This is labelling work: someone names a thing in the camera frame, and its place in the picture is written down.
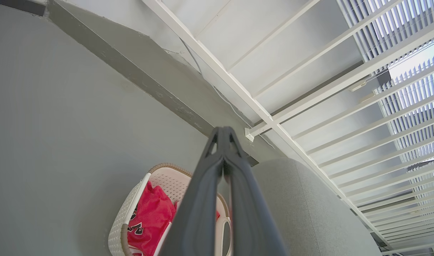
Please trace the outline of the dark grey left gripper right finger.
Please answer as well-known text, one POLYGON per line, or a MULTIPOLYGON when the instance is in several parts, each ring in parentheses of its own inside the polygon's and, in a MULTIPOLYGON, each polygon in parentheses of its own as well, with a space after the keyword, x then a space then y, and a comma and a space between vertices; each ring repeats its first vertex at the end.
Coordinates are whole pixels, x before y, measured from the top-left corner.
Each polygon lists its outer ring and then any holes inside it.
POLYGON ((223 129, 224 175, 231 188, 233 255, 286 256, 287 249, 235 131, 223 129))

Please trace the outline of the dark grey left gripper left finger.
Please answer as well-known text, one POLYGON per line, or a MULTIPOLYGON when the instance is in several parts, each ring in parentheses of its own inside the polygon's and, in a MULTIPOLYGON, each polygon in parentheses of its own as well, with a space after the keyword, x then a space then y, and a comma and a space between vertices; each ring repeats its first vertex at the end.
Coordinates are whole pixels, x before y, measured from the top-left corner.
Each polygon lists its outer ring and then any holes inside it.
POLYGON ((161 256, 215 253, 217 186, 222 174, 222 127, 214 128, 160 250, 161 256))

